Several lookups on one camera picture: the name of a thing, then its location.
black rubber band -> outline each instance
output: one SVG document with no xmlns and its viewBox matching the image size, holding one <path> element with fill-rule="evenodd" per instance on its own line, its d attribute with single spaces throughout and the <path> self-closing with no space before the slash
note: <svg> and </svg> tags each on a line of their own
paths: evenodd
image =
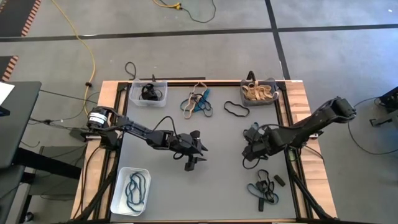
<svg viewBox="0 0 398 224">
<path fill-rule="evenodd" d="M 231 104 L 234 105 L 234 106 L 240 106 L 242 109 L 245 109 L 246 111 L 248 111 L 248 113 L 247 113 L 246 115 L 236 114 L 236 113 L 230 111 L 229 109 L 227 109 L 227 108 L 225 107 L 227 103 L 231 103 Z M 224 110 L 226 110 L 228 113 L 233 114 L 233 115 L 235 115 L 235 116 L 237 116 L 237 117 L 240 117 L 240 118 L 245 118 L 245 117 L 249 116 L 249 113 L 250 113 L 249 108 L 244 107 L 244 106 L 239 105 L 239 104 L 236 104 L 236 103 L 232 103 L 232 102 L 229 101 L 229 100 L 226 101 L 226 102 L 224 103 Z"/>
</svg>

desk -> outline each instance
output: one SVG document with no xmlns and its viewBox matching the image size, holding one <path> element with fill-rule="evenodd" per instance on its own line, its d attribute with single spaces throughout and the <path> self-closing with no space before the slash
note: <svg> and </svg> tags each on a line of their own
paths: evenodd
<svg viewBox="0 0 398 224">
<path fill-rule="evenodd" d="M 214 82 L 215 80 L 190 80 L 190 81 L 179 81 L 179 80 L 173 80 L 169 81 L 169 83 L 186 83 L 186 82 L 191 82 L 191 83 L 197 83 L 197 82 Z M 219 83 L 236 83 L 240 82 L 240 80 L 217 80 Z M 118 85 L 120 83 L 126 83 L 126 81 L 105 81 L 103 82 L 102 88 L 101 88 L 101 93 L 99 95 L 99 101 L 98 105 L 99 106 L 109 106 L 109 107 L 115 107 L 117 110 L 122 113 L 124 109 L 124 100 L 126 97 L 126 92 L 125 91 L 118 91 Z M 283 82 L 286 87 L 286 92 L 287 92 L 287 97 L 289 99 L 290 103 L 290 110 L 292 112 L 292 118 L 293 122 L 300 121 L 301 119 L 306 118 L 309 116 L 310 113 L 310 108 L 308 105 L 307 101 L 307 96 L 305 94 L 305 89 L 302 81 L 286 81 Z M 284 101 L 282 97 L 280 98 L 280 109 L 282 112 L 282 119 L 285 125 L 288 125 L 287 121 L 287 115 L 289 110 L 287 110 L 284 106 Z M 99 140 L 92 140 L 88 143 L 88 147 L 86 150 L 86 158 L 88 159 L 93 151 L 99 146 L 100 141 Z M 309 141 L 308 145 L 314 149 L 316 149 L 318 152 L 320 152 L 319 145 L 317 141 L 311 140 Z M 100 179 L 101 179 L 101 171 L 103 168 L 104 164 L 104 158 L 105 158 L 105 150 L 100 149 L 96 152 L 95 155 L 93 155 L 90 164 L 88 164 L 88 169 L 87 172 L 87 178 L 86 178 L 86 187 L 85 191 L 83 192 L 83 208 L 85 208 L 91 199 L 94 197 L 95 193 L 97 192 Z M 315 197 L 315 199 L 318 201 L 318 203 L 325 209 L 327 213 L 329 213 L 332 216 L 336 216 L 335 212 L 335 207 L 333 204 L 333 199 L 331 197 L 331 192 L 328 184 L 328 179 L 326 176 L 325 172 L 325 167 L 323 165 L 322 160 L 317 157 L 316 155 L 312 154 L 311 152 L 308 152 L 306 150 L 303 150 L 302 156 L 302 166 L 303 166 L 303 171 L 305 174 L 305 180 L 307 182 L 307 187 L 309 191 L 312 193 L 312 195 Z M 110 159 L 108 163 L 108 170 L 110 170 L 110 167 L 113 164 L 113 160 Z M 76 197 L 75 197 L 75 203 L 73 205 L 72 209 L 72 214 L 71 217 L 73 218 L 74 214 L 78 210 L 79 203 L 80 203 L 80 197 L 81 197 L 81 180 L 79 182 L 79 187 L 76 192 Z M 300 193 L 299 189 L 297 189 L 297 198 L 298 198 L 298 205 L 300 208 L 300 216 L 301 217 L 306 217 L 305 213 L 305 206 L 304 206 L 304 201 L 302 198 L 302 194 Z M 104 193 L 104 196 L 101 201 L 101 206 L 99 208 L 98 212 L 98 218 L 105 218 L 109 217 L 109 205 L 110 205 L 110 200 L 109 198 L 109 188 L 107 191 Z"/>
</svg>

clear plastic bin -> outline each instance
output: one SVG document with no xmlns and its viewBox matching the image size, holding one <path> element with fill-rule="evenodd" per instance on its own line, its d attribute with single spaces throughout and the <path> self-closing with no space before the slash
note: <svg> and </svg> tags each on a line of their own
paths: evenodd
<svg viewBox="0 0 398 224">
<path fill-rule="evenodd" d="M 134 206 L 134 209 L 140 210 L 140 212 L 135 212 L 127 206 L 127 197 L 126 194 L 124 193 L 127 184 L 130 182 L 130 175 L 135 172 L 140 172 L 146 179 L 146 194 L 144 197 L 144 204 Z M 131 168 L 131 167 L 123 167 L 122 169 L 120 169 L 118 174 L 118 180 L 116 181 L 116 186 L 114 188 L 114 193 L 111 203 L 111 212 L 120 215 L 139 216 L 142 212 L 144 212 L 147 206 L 149 186 L 150 186 L 150 175 L 148 170 Z M 134 192 L 133 196 L 135 198 L 138 198 L 139 192 L 138 191 Z"/>
<path fill-rule="evenodd" d="M 148 83 L 154 85 L 155 92 L 156 94 L 158 94 L 158 96 L 160 96 L 159 91 L 162 92 L 162 96 L 160 97 L 159 101 L 140 99 L 142 87 L 144 87 Z M 156 80 L 156 82 L 148 82 L 148 81 L 140 81 L 138 79 L 135 79 L 131 84 L 129 99 L 137 106 L 164 107 L 166 105 L 166 99 L 167 99 L 167 81 Z"/>
</svg>

